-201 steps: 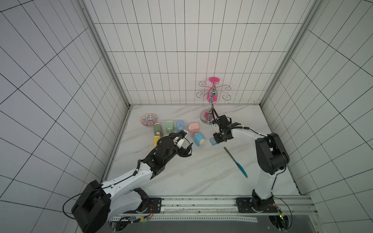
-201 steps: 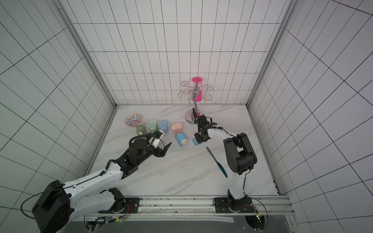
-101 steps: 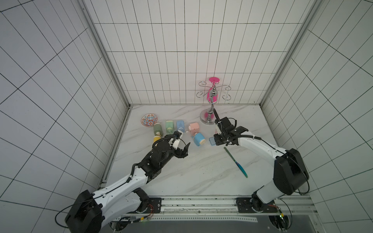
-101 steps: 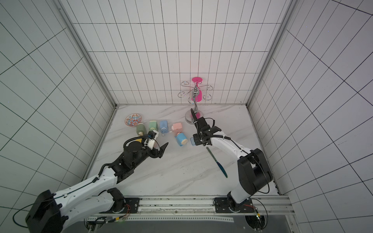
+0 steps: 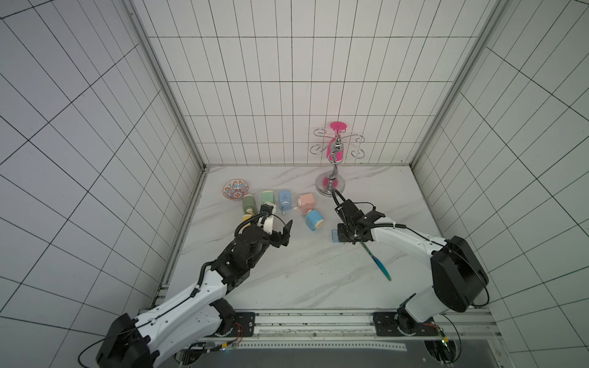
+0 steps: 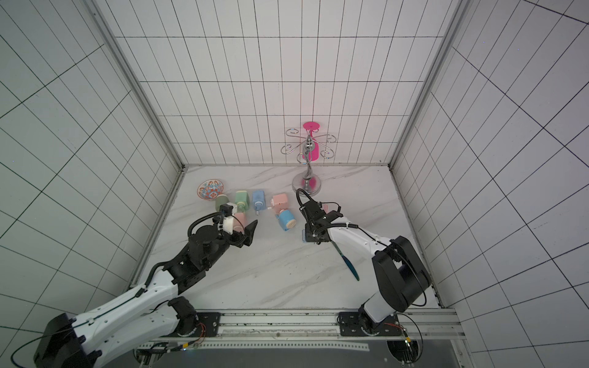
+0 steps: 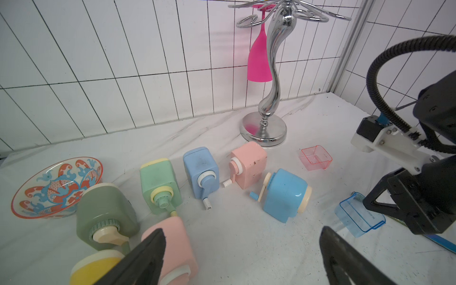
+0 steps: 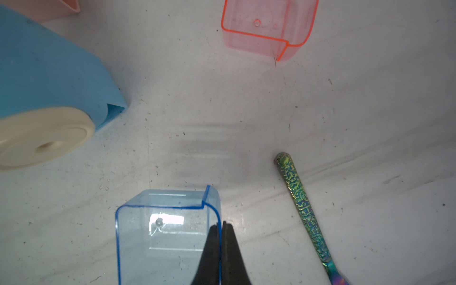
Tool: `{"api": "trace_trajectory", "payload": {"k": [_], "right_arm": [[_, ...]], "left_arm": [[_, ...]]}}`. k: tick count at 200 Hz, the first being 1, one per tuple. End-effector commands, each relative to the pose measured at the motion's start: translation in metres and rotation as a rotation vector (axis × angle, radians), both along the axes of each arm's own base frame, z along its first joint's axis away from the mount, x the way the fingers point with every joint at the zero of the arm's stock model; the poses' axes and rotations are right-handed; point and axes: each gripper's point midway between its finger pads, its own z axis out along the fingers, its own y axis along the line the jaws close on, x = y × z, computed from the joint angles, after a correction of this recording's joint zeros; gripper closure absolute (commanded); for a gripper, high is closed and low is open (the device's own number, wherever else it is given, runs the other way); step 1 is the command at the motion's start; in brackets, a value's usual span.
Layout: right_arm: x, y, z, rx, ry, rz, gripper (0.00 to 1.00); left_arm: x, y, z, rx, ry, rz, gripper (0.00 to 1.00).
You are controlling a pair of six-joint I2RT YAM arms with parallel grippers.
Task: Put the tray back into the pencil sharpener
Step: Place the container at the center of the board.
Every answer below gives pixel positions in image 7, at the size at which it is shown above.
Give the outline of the light green pencil sharpener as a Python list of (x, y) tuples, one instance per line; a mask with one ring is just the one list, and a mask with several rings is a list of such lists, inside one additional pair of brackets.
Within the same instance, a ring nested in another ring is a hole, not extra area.
[(140, 180), (143, 198), (153, 214), (178, 216), (176, 208), (182, 204), (182, 197), (169, 159), (157, 159), (142, 165)]

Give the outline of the clear pink tray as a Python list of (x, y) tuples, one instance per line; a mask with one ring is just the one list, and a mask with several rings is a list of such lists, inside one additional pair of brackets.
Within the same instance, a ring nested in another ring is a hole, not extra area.
[(327, 169), (333, 158), (323, 146), (317, 145), (300, 151), (299, 159), (307, 171)]

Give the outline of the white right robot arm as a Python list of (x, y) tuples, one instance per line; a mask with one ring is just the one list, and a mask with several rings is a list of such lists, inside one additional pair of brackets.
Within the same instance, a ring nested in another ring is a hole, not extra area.
[(456, 221), (456, 74), (423, 89), (413, 109), (423, 134), (378, 116), (363, 118), (351, 143), (400, 168), (364, 198), (370, 211), (399, 219), (415, 235), (444, 233)]

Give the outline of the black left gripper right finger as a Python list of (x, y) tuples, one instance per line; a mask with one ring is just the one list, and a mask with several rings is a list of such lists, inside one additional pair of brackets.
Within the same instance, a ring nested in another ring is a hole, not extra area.
[(324, 268), (331, 285), (393, 285), (394, 282), (329, 226), (319, 237)]

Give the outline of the yellow pencil sharpener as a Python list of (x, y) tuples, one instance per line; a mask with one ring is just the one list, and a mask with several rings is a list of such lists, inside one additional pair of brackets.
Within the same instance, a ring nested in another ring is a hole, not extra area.
[(114, 249), (99, 251), (73, 266), (70, 274), (71, 285), (93, 285), (113, 269), (125, 255)]

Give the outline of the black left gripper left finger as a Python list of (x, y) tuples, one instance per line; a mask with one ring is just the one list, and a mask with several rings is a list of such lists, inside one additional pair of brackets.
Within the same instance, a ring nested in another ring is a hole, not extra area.
[(164, 263), (165, 250), (165, 233), (162, 228), (158, 228), (96, 283), (98, 285), (157, 285)]

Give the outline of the dark green pencil sharpener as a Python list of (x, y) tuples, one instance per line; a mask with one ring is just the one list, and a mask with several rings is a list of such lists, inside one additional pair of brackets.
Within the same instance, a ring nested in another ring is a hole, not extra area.
[(120, 247), (127, 255), (129, 240), (140, 225), (135, 210), (114, 184), (101, 183), (83, 194), (77, 207), (76, 234), (97, 251)]

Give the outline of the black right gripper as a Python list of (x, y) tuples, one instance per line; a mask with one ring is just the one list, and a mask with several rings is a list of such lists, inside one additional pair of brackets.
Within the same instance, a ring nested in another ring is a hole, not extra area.
[(399, 169), (383, 176), (364, 198), (367, 210), (401, 220), (415, 235), (444, 233), (456, 222), (456, 175)]

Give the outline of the clear blue tray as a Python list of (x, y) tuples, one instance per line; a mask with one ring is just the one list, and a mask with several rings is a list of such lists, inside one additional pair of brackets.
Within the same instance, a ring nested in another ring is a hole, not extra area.
[(376, 230), (386, 223), (385, 216), (365, 208), (365, 196), (353, 192), (347, 199), (341, 201), (334, 210), (335, 215), (344, 224), (348, 231), (355, 237)]

